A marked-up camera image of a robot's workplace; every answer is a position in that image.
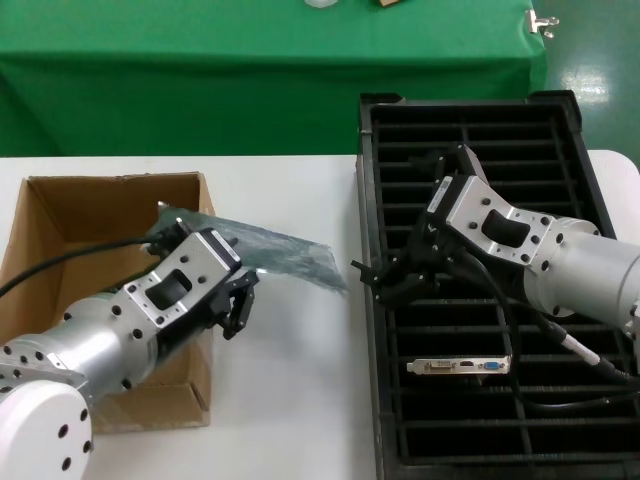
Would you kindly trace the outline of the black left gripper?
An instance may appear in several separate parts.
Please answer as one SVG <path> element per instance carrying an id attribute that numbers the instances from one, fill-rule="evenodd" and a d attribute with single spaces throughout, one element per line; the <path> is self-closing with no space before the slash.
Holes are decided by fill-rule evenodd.
<path id="1" fill-rule="evenodd" d="M 254 288 L 258 283 L 258 273 L 247 270 L 218 286 L 191 310 L 162 328 L 156 335 L 156 364 L 165 363 L 194 338 L 216 325 L 221 327 L 223 338 L 231 340 L 249 320 L 255 299 Z"/>

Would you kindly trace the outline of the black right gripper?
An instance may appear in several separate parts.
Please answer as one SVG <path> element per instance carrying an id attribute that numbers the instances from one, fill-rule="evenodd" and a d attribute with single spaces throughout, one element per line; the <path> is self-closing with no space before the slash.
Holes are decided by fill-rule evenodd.
<path id="1" fill-rule="evenodd" d="M 351 266 L 379 304 L 410 304 L 431 294 L 431 277 L 436 274 L 479 284 L 480 275 L 467 254 L 458 238 L 424 209 L 406 249 L 394 253 L 387 264 L 374 268 L 353 260 Z"/>

